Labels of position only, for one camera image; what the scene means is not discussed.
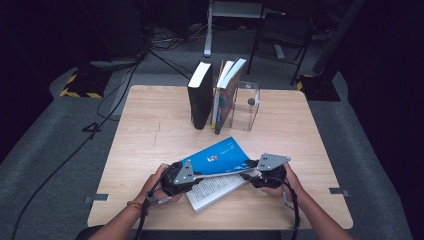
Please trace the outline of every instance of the cable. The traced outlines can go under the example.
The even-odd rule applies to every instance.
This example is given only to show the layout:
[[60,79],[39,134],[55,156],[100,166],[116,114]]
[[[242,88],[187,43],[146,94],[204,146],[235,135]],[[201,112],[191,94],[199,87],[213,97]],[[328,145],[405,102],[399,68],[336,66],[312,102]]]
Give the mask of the cable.
[[189,77],[187,77],[184,73],[182,73],[180,70],[176,69],[174,66],[172,66],[171,64],[169,64],[168,62],[166,62],[163,58],[159,57],[155,52],[153,52],[152,50],[149,50],[149,52],[151,54],[153,54],[155,57],[159,58],[162,62],[164,62],[165,64],[167,64],[168,66],[170,66],[171,68],[173,68],[175,71],[179,72],[182,76],[184,76],[185,78],[187,78],[188,80],[190,80]]
[[[127,83],[127,86],[124,90],[124,93],[127,91],[129,84],[131,82],[131,78],[134,74],[135,69],[138,67],[138,65],[140,64],[140,62],[138,62],[136,64],[136,66],[134,67],[134,69],[131,72],[129,81]],[[115,110],[118,108],[119,104],[121,103],[121,101],[124,99],[124,95],[122,94],[121,98],[119,99],[118,104],[113,108],[113,110],[109,113],[109,115],[107,116],[106,119],[104,119],[95,129],[94,131],[90,134],[90,136],[88,136],[66,159],[65,161],[63,161],[44,181],[43,183],[35,190],[35,192],[31,195],[31,197],[29,198],[29,200],[26,202],[25,206],[23,207],[23,209],[21,210],[18,219],[15,222],[15,226],[13,227],[13,232],[12,232],[12,237],[11,239],[14,240],[16,237],[16,233],[19,227],[19,223],[22,219],[22,216],[24,215],[26,209],[28,208],[28,206],[31,204],[32,200],[35,198],[35,196],[37,196],[37,194],[41,191],[41,189],[49,182],[49,180],[63,167],[65,166],[66,163],[69,162],[69,160],[72,159],[73,156],[75,156],[75,154],[77,154],[79,152],[79,150],[81,150],[82,147],[84,147],[84,145],[90,140],[92,139],[92,137],[94,136],[94,134],[100,129],[100,127],[102,127],[105,122],[107,121],[107,119],[112,116],[112,114],[115,112]]]
[[155,188],[159,185],[161,182],[163,176],[170,170],[171,168],[168,167],[159,177],[159,179],[156,181],[156,183],[153,185],[153,187],[150,189],[150,191],[147,192],[147,196],[144,199],[143,207],[141,209],[141,215],[140,215],[140,223],[138,224],[137,233],[135,234],[133,240],[138,240],[140,238],[141,232],[143,230],[144,221],[147,216],[147,211],[150,207],[150,200],[153,197],[154,192],[156,191]]
[[[100,113],[100,106],[103,104],[103,102],[107,99],[107,98],[109,98],[110,96],[112,96],[112,94],[114,93],[114,92],[116,92],[122,85],[124,85],[124,83],[127,81],[127,75],[128,75],[128,73],[131,71],[131,68],[127,71],[127,73],[125,73],[125,78],[124,78],[124,81],[122,81],[115,89],[113,89],[113,91],[111,92],[111,93],[109,93],[106,97],[104,97],[103,98],[103,100],[99,103],[99,105],[97,106],[97,115],[99,115],[100,117],[102,117],[102,118],[104,118],[104,119],[107,119],[107,116],[103,116],[101,113]],[[115,122],[118,122],[119,121],[119,119],[111,119],[111,118],[109,118],[108,119],[109,121],[115,121]]]
[[284,185],[289,189],[290,195],[292,197],[293,202],[293,210],[294,210],[294,227],[293,227],[293,233],[292,233],[292,240],[295,240],[297,237],[297,232],[299,230],[300,225],[300,215],[299,215],[299,205],[297,203],[297,194],[294,191],[294,189],[290,186],[289,180],[286,178],[286,182],[284,182]]

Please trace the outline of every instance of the wooden table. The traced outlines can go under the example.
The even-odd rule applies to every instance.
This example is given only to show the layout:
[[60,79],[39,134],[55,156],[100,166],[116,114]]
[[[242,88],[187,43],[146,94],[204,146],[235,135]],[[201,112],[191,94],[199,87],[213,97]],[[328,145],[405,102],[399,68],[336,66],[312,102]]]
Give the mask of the wooden table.
[[[329,188],[339,184],[303,93],[261,90],[250,132],[223,128],[215,135],[209,126],[193,127],[186,87],[169,86],[131,88],[97,191],[109,199],[93,203],[88,225],[112,219],[161,163],[179,161],[229,136],[252,159],[262,153],[290,156],[304,188],[343,228],[352,227],[343,195],[330,194]],[[300,227],[311,228],[303,213],[301,218]],[[294,212],[281,198],[246,184],[197,214],[185,196],[151,210],[144,229],[271,230],[289,229],[293,223]]]

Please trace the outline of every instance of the book page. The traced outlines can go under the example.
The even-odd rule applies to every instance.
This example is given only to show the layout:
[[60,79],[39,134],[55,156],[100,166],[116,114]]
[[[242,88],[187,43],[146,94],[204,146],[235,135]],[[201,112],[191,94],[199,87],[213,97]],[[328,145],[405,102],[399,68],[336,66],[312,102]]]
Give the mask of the book page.
[[186,195],[197,213],[247,182],[239,174],[205,178]]

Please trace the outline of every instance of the book spine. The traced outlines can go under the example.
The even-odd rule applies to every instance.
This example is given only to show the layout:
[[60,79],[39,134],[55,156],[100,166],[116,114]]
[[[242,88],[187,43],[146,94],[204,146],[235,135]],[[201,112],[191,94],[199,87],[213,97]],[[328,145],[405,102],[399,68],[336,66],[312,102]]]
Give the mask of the book spine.
[[216,87],[215,97],[213,102],[213,112],[212,112],[212,129],[215,129],[216,127],[216,117],[218,114],[218,104],[219,104],[219,92],[220,92],[220,88]]
[[219,134],[222,128],[222,108],[218,107],[216,111],[215,134]]

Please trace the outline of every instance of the black book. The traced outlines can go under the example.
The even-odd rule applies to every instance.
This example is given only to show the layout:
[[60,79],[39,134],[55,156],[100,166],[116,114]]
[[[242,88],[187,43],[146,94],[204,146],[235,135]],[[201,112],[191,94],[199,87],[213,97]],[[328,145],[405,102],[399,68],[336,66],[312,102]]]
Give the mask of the black book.
[[187,84],[190,99],[191,121],[196,129],[203,129],[212,110],[213,71],[212,63],[199,62]]

